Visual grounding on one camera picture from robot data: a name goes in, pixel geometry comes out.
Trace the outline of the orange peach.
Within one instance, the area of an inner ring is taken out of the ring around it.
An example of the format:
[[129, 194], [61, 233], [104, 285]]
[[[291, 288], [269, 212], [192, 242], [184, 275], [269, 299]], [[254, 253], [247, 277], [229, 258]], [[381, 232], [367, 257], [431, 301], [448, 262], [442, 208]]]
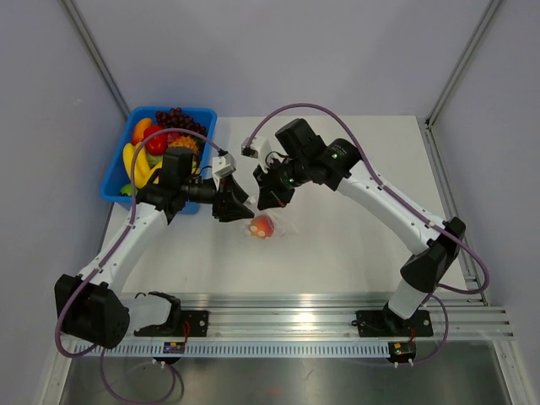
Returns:
[[251, 220], [247, 230], [253, 237], [267, 239], [273, 236], [275, 225], [270, 216], [262, 214]]

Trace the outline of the clear zip top bag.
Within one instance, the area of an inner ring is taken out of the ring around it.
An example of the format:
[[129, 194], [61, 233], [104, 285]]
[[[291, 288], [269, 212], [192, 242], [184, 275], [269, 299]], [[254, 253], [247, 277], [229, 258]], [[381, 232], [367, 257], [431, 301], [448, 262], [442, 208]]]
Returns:
[[243, 221], [243, 232], [246, 236], [269, 240], [298, 234], [294, 224], [275, 209], [259, 210], [254, 196], [248, 197], [245, 205], [254, 213], [252, 219]]

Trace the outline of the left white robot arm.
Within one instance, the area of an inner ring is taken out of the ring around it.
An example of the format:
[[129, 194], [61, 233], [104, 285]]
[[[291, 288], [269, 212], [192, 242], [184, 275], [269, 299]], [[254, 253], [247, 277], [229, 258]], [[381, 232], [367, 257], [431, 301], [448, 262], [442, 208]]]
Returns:
[[213, 158], [212, 176], [192, 173], [194, 153], [174, 148], [136, 194], [127, 222], [111, 242], [75, 276], [62, 275], [54, 294], [57, 306], [55, 344], [64, 356], [61, 335], [112, 349], [127, 334], [140, 337], [187, 337], [190, 332], [181, 302], [161, 292], [120, 300], [128, 276], [142, 254], [187, 203], [208, 204], [221, 223], [251, 219], [247, 193], [233, 174], [235, 159], [226, 151]]

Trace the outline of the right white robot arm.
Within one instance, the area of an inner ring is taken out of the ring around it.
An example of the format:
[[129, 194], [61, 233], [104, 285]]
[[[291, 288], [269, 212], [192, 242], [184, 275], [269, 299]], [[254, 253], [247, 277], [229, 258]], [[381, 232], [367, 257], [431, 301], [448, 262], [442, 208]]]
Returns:
[[272, 151], [265, 138], [248, 138], [243, 155], [257, 159], [259, 210], [283, 208], [296, 188], [312, 182], [350, 198], [378, 218], [408, 248], [401, 281], [380, 310], [360, 310], [356, 327], [363, 338], [430, 337], [433, 332], [421, 305], [434, 293], [460, 251], [466, 225], [444, 220], [392, 187], [368, 169], [353, 143], [338, 138], [324, 143], [308, 122], [297, 118], [280, 128], [276, 139], [285, 154]]

